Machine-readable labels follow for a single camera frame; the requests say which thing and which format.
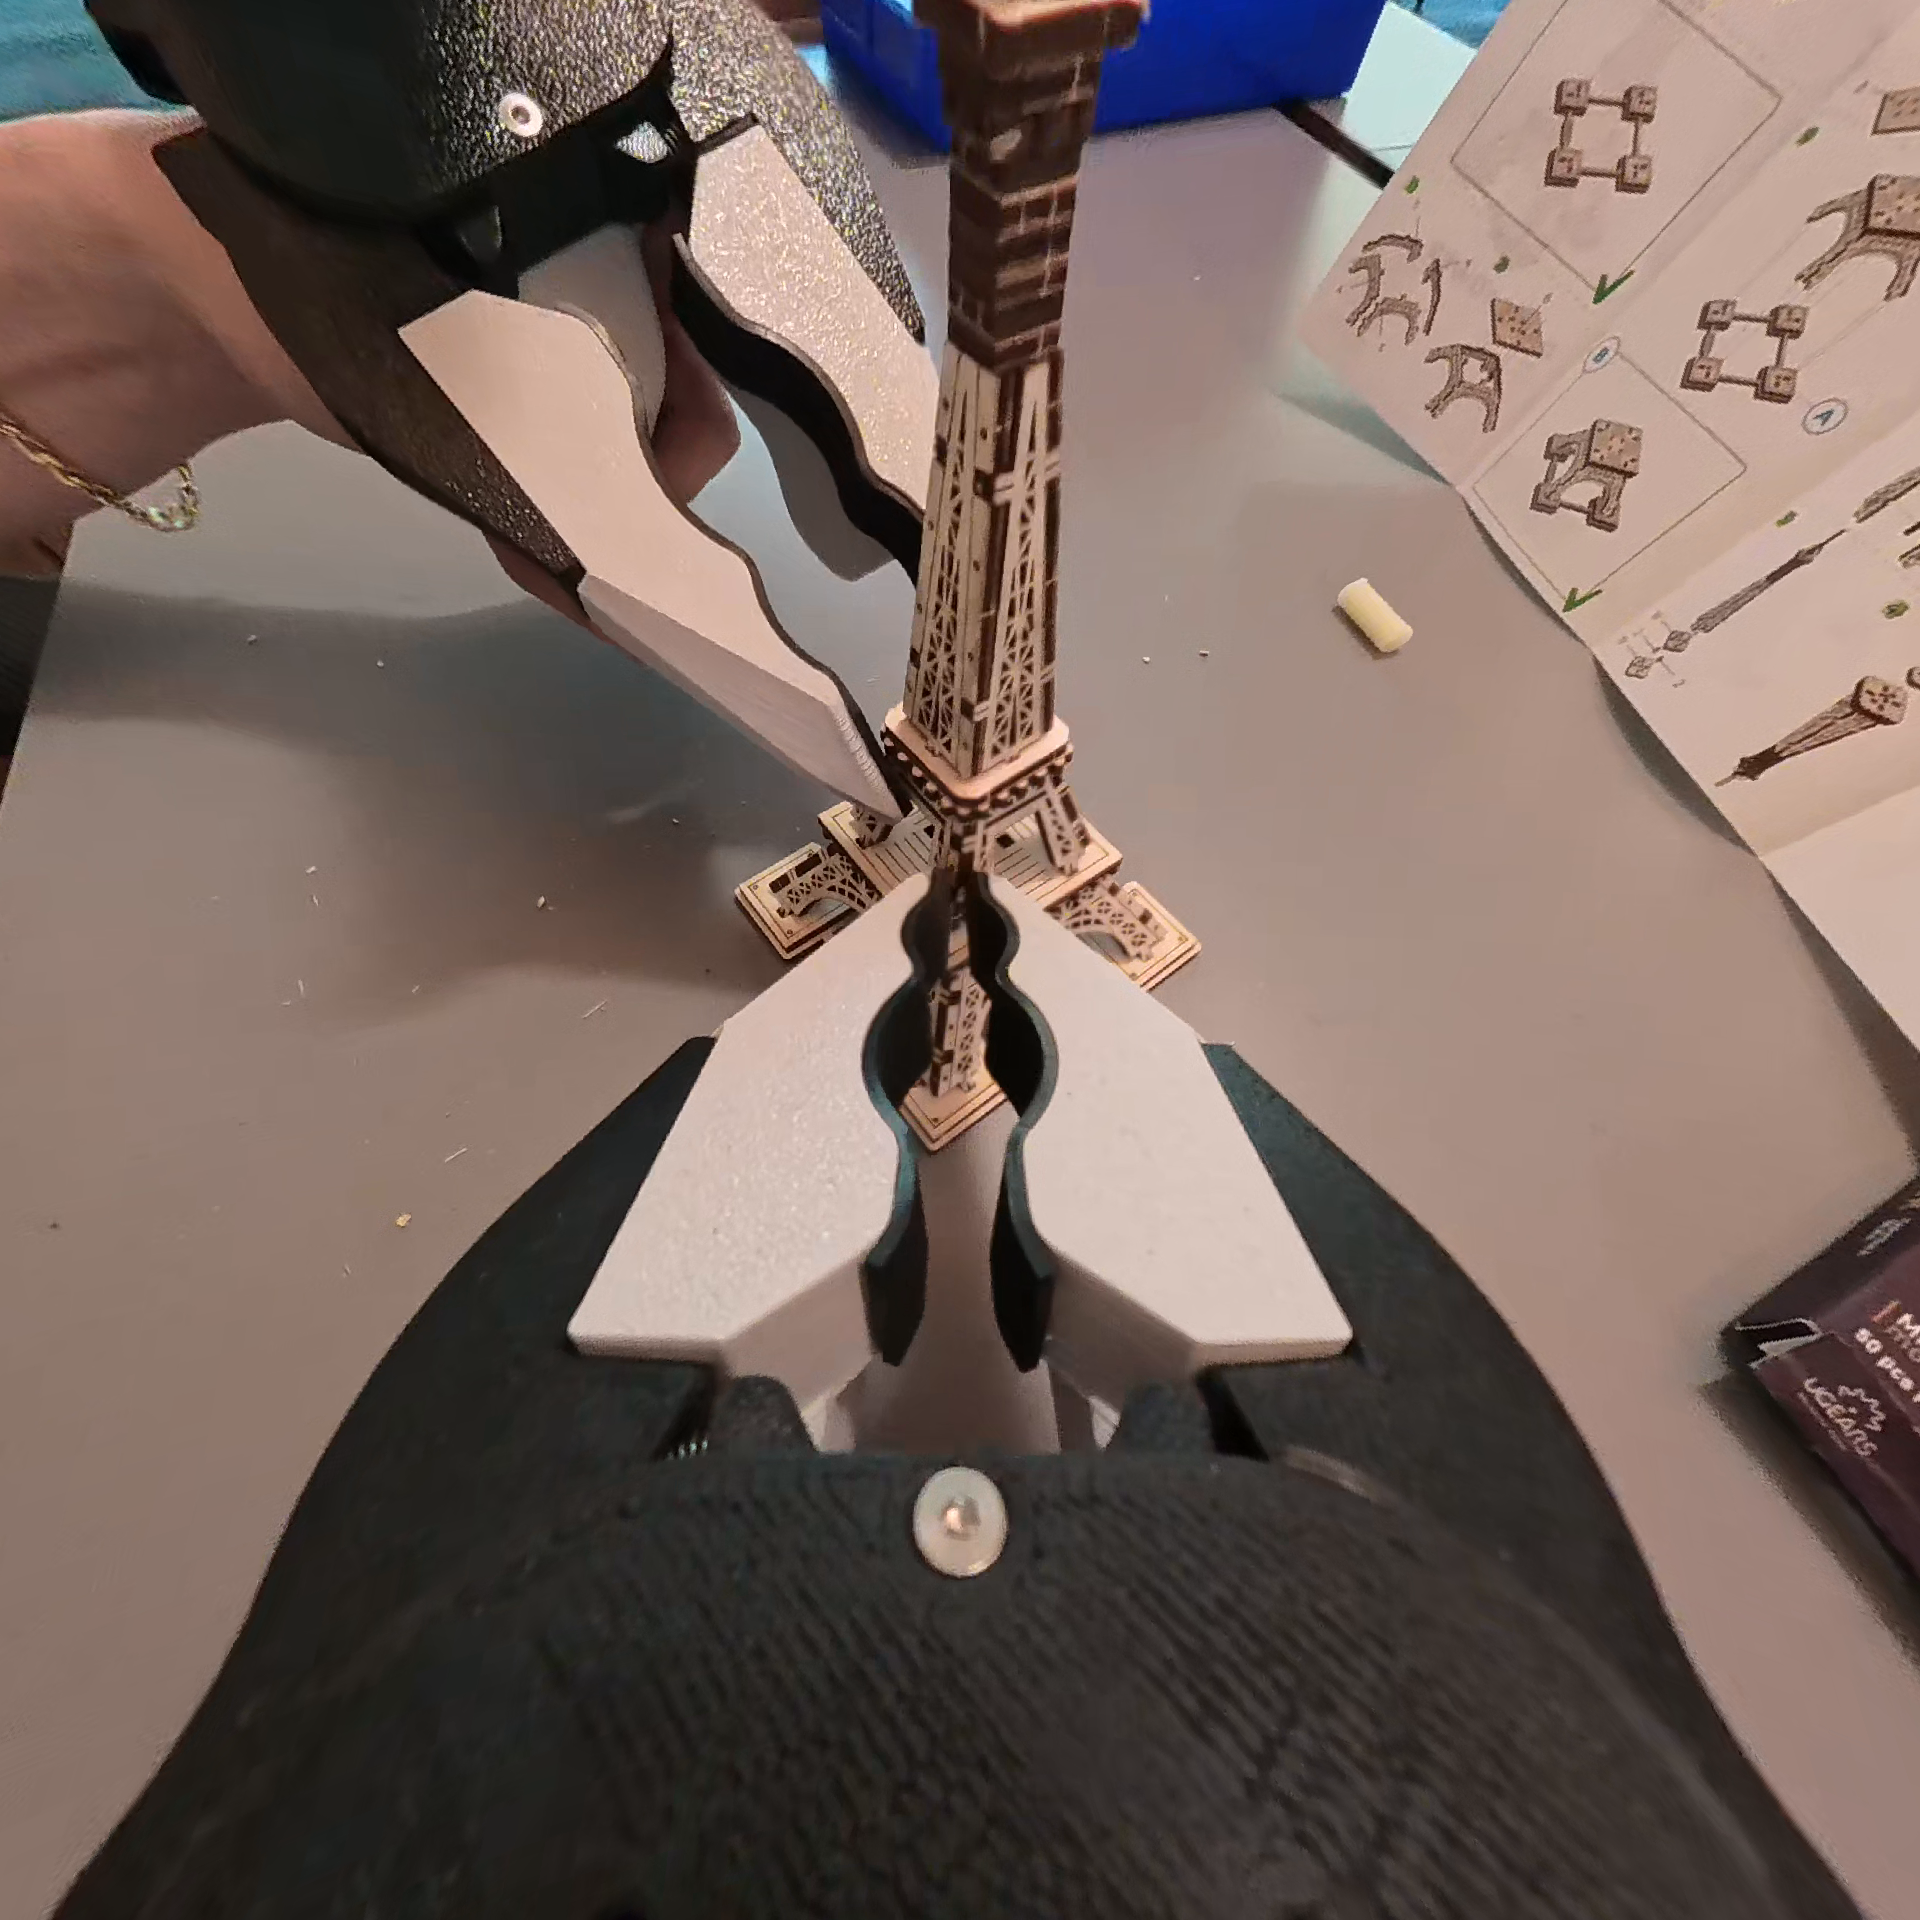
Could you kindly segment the person's left forearm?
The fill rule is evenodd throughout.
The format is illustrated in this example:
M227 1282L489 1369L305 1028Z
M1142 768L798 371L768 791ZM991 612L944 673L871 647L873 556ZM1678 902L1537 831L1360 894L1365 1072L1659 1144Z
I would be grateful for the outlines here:
M147 531L144 520L73 487L23 447L3 438L3 578L30 584L58 578L78 527L101 514L111 523L121 522Z

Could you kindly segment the paper instruction sheet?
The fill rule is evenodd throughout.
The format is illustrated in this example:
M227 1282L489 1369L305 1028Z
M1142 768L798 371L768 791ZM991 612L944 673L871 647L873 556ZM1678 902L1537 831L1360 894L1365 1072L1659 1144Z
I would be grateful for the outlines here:
M1917 54L1507 6L1301 320L1768 856L1914 779Z

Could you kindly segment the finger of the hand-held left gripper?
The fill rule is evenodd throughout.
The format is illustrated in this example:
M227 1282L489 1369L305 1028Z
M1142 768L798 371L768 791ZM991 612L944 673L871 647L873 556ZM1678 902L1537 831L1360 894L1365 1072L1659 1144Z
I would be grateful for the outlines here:
M592 631L791 771L904 819L842 680L779 626L754 563L690 510L736 443L730 393L672 315L666 260L602 231L535 278L469 290L401 343L563 539Z
M675 302L759 430L809 551L845 580L914 580L941 372L761 128L693 164Z

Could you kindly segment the blue plastic bin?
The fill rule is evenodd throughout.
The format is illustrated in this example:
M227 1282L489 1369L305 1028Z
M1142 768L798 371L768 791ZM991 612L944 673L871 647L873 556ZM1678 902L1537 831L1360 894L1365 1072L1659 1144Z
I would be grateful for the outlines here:
M1327 102L1358 79L1384 2L1153 2L1107 56L1096 132ZM909 2L823 2L830 59L944 151L941 49Z

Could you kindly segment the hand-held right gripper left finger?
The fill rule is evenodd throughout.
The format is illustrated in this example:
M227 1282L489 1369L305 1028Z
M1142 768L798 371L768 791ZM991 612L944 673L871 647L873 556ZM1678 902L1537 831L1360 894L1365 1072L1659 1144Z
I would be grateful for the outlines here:
M567 1323L591 1359L778 1380L827 1452L879 1452L875 1387L929 1295L925 1146L942 887L901 884L712 1039Z

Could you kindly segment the dark purple cardboard box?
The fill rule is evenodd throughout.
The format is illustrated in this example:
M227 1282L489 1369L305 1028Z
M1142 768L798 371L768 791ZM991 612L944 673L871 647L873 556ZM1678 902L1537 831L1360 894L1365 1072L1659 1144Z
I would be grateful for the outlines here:
M1720 1352L1918 1580L1918 1182L1743 1308Z

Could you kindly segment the wooden tower model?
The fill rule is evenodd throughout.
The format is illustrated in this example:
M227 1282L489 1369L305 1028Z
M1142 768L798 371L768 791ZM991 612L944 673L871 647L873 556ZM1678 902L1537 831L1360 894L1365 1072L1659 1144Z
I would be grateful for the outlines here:
M1071 784L1059 715L1065 287L1099 70L1137 2L936 2L950 160L950 314L914 625L881 735L898 823L854 802L736 890L803 958L901 883L961 864L1026 894L1138 988L1199 940L1134 880Z

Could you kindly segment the person's left hand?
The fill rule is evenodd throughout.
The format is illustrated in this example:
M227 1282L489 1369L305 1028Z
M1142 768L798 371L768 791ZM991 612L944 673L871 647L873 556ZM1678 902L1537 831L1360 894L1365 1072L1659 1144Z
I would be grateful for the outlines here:
M362 451L256 314L154 151L192 110L46 113L3 128L3 402L93 482L141 494L208 447L297 424ZM736 456L735 407L663 320L663 486L693 500Z

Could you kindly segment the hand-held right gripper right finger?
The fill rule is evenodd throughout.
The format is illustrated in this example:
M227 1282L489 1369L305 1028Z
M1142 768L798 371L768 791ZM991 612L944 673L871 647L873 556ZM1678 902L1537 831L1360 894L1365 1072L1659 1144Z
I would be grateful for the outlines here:
M976 879L989 1070L1016 1112L992 1223L992 1308L1042 1371L1059 1452L1096 1410L1222 1364L1354 1344L1206 1042L1003 880Z

